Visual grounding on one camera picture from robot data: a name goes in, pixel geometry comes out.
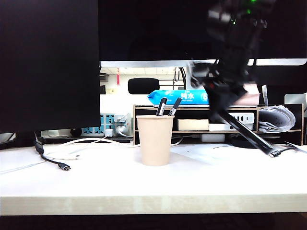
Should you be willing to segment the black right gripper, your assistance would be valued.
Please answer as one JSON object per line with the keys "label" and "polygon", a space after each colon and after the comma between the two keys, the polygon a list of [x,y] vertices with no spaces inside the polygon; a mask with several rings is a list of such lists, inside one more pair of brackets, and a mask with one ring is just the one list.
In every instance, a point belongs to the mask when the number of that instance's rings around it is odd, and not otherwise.
{"label": "black right gripper", "polygon": [[248,61],[190,62],[190,84],[193,88],[204,87],[208,94],[210,119],[227,109],[247,93]]}

